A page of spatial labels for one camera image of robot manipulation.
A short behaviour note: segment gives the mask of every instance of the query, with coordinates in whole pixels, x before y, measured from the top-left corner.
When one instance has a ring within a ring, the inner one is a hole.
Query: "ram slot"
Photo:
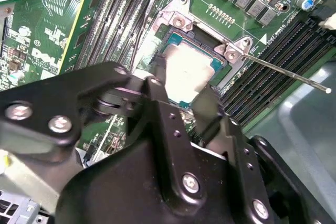
[[[302,33],[302,32],[296,33],[292,37],[291,41],[306,41],[309,38],[309,36],[312,36],[311,33],[309,33],[308,31],[305,30],[304,33]],[[282,65],[286,61],[291,60],[291,57],[292,57],[293,53],[296,50],[298,50],[298,48],[300,48],[301,45],[302,44],[299,44],[297,46],[296,43],[284,45],[281,49],[276,51],[276,53],[272,57],[274,59],[274,61],[273,62],[271,61],[271,63],[274,64],[274,65],[282,67]],[[235,111],[235,110],[239,109],[241,106],[243,106],[243,104],[244,104],[243,100],[247,99],[246,96],[250,97],[250,96],[254,95],[255,93],[257,93],[258,89],[264,84],[263,80],[266,80],[267,77],[269,77],[272,72],[274,72],[272,69],[263,66],[262,69],[256,74],[256,75],[258,75],[258,77],[254,78],[253,81],[251,81],[248,85],[246,85],[244,87],[244,91],[248,91],[248,92],[251,91],[250,95],[248,95],[248,94],[240,95],[235,100],[233,100],[232,103],[229,103],[229,105],[226,106],[226,110],[227,111]]]
[[[322,42],[323,39],[321,38],[310,37],[310,39],[308,39],[305,43],[305,45],[307,46],[302,47],[299,51],[296,52],[298,54],[295,59],[292,61],[284,62],[282,67],[288,69],[289,71],[295,71],[297,66],[301,63],[306,62],[307,64],[309,64],[309,62],[307,62],[306,55],[308,55],[309,57],[309,53],[311,53],[312,49],[320,46]],[[274,86],[280,83],[280,81],[282,81],[284,78],[286,78],[286,76],[284,76],[283,74],[272,71],[272,73],[268,77],[266,77],[264,82],[262,83],[262,88],[260,88],[254,96],[251,96],[249,98],[250,101],[244,104],[242,109],[232,112],[232,115],[235,116],[235,118],[242,118],[245,113],[249,113],[249,110],[256,107],[261,99],[267,97],[268,95],[271,95],[271,93],[274,91]]]
[[[123,43],[123,47],[121,52],[118,54],[118,63],[122,64],[122,65],[127,65],[129,63],[129,61],[126,62],[127,56],[129,55],[129,52],[131,51],[132,47],[133,47],[133,43],[134,43],[134,39],[133,35],[138,34],[138,32],[141,30],[141,26],[143,23],[143,18],[144,16],[138,16],[136,22],[134,22],[136,25],[134,26],[134,28],[132,29],[132,31],[127,34],[127,37],[124,40]]]
[[[105,22],[104,28],[99,36],[93,55],[89,65],[100,63],[106,51],[107,41],[112,40],[111,36],[115,30],[118,29],[118,23],[127,12],[127,8],[132,4],[133,0],[116,0],[110,14]]]
[[[308,62],[301,62],[301,64],[294,70],[297,73],[304,73],[309,70],[319,59],[321,59],[330,49],[331,45],[323,45],[321,47],[314,47],[313,52],[308,53]],[[261,113],[269,104],[270,100],[275,100],[280,97],[296,80],[290,77],[283,77],[280,83],[277,83],[275,87],[272,87],[269,97],[265,97],[259,101],[258,106],[254,107],[245,116],[240,117],[239,120],[243,126],[246,126],[253,118]]]
[[[260,55],[260,59],[271,62],[274,59],[274,55],[283,47],[287,45],[289,40],[293,37],[293,35],[297,34],[301,29],[303,29],[304,24],[298,21],[293,21],[290,23],[289,27],[285,29],[271,44],[268,46]],[[257,63],[252,63],[248,70],[244,73],[244,75],[239,78],[235,84],[222,96],[221,104],[224,108],[226,108],[230,101],[235,100],[240,96],[240,93],[245,90],[246,85],[250,84],[254,81],[254,78],[257,77],[258,73],[263,70],[263,66]]]
[[[109,15],[109,11],[114,4],[115,0],[102,0],[98,9],[98,13],[96,13],[95,20],[90,29],[89,35],[87,36],[78,60],[75,65],[75,69],[80,69],[86,67],[88,62],[92,56],[92,52],[95,44],[99,38],[99,34],[103,28],[104,22]]]
[[[115,49],[117,48],[117,45],[122,37],[123,31],[127,27],[130,19],[133,17],[137,9],[138,9],[138,13],[141,13],[139,10],[139,7],[145,6],[144,3],[148,1],[149,0],[132,0],[132,5],[127,9],[126,15],[124,15],[121,21],[117,24],[117,27],[119,27],[119,29],[113,30],[111,37],[108,38],[108,43],[103,49],[104,58],[102,58],[100,62],[109,61],[113,59],[113,53]]]

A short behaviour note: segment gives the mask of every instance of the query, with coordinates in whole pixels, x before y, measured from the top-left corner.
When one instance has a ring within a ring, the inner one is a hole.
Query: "capacitor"
[[[305,11],[311,9],[314,6],[313,0],[296,0],[295,4],[297,7]]]
[[[13,71],[7,78],[8,80],[13,83],[13,84],[17,84],[20,80],[22,80],[24,78],[25,74],[20,71]]]

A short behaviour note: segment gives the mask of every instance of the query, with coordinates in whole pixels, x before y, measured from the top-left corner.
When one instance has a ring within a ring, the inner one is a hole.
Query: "motherboard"
[[[170,102],[200,145],[191,105],[207,84],[245,131],[300,84],[243,55],[309,77],[336,53],[336,0],[0,2],[1,90],[104,61],[145,78],[164,57]],[[128,145],[126,120],[85,129],[78,148],[92,153],[89,162]]]

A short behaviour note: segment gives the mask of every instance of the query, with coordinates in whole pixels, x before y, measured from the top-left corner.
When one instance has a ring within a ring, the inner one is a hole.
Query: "green circuit board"
[[[105,31],[105,34],[102,33],[104,36],[100,38],[94,36],[100,34],[99,27],[105,26],[112,7],[112,0],[17,1],[13,13],[6,18],[3,31],[0,90],[83,68],[99,63],[106,57],[116,61],[123,57],[121,62],[127,67],[133,52],[132,45],[135,39],[133,34],[137,31],[136,24],[140,20],[140,9],[145,8],[144,3],[149,0],[139,0],[128,19],[122,19],[122,17],[129,14],[131,0],[118,1],[114,3],[117,8],[112,20],[114,27]],[[159,11],[171,1],[156,0],[149,13],[141,39],[142,46],[138,51],[138,56],[141,58],[138,64],[140,69],[148,71],[151,69],[152,57],[170,30],[169,27],[162,25],[155,34],[149,32]],[[299,12],[302,12],[296,6],[295,0],[277,0],[276,2],[259,0],[263,8],[275,13],[269,24],[266,24],[265,21],[261,21],[264,14],[260,13],[254,17],[254,14],[249,12],[251,6],[238,7],[237,1],[191,0],[189,11],[229,41],[249,36],[253,41],[249,53],[254,56],[258,56],[286,28],[288,23]],[[315,5],[324,1],[326,0],[313,0]],[[98,20],[100,21],[99,26],[95,26]],[[96,61],[90,58],[91,54],[85,54],[85,50],[90,50],[92,46],[89,43],[91,38],[94,43],[101,43],[94,47],[101,49],[96,50],[98,52]],[[118,38],[113,45],[111,45],[111,38]],[[315,68],[333,55],[334,52],[326,54]],[[247,68],[250,63],[246,62],[242,69]],[[231,69],[231,66],[226,65],[221,71],[217,71],[211,84],[218,85]],[[16,82],[13,81],[12,75],[17,74],[18,70],[21,76],[17,77]],[[241,72],[237,73],[232,80],[234,81],[241,75]],[[229,85],[232,85],[232,82],[222,85],[220,90],[225,90]],[[88,144],[93,142],[99,146],[103,139],[106,139],[101,150],[104,153],[111,152],[109,147],[114,144],[114,136],[119,138],[119,149],[125,146],[123,119],[117,117],[112,124],[111,122],[112,119],[109,119],[104,123],[87,128],[79,147],[86,150]],[[188,130],[191,130],[192,121],[189,120],[186,124]]]

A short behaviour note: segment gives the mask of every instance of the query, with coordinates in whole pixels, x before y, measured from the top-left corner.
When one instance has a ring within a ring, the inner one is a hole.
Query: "screw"
[[[231,54],[229,54],[228,57],[230,60],[233,60],[236,57],[236,55],[232,52]]]
[[[178,19],[175,21],[175,25],[176,25],[176,26],[182,26],[182,20],[178,18]]]
[[[158,80],[156,80],[156,79],[151,79],[151,82],[153,82],[154,84],[156,84],[156,85],[159,85],[159,86],[161,86],[161,82],[159,82]]]
[[[119,74],[127,74],[127,72],[121,67],[116,67],[114,70]]]
[[[260,200],[255,199],[253,201],[253,206],[254,206],[255,211],[257,212],[257,214],[259,215],[261,219],[264,219],[264,220],[268,219],[267,208]]]
[[[259,140],[259,143],[262,144],[263,146],[267,146],[264,140]]]
[[[49,129],[56,133],[65,133],[71,130],[72,123],[63,115],[54,116],[48,123]]]
[[[184,188],[192,194],[197,193],[200,188],[197,179],[191,174],[184,174],[182,183]]]
[[[32,109],[23,104],[13,104],[5,110],[5,115],[12,120],[23,120],[31,116],[33,113]]]
[[[243,40],[243,46],[247,47],[250,45],[250,41],[248,39]]]

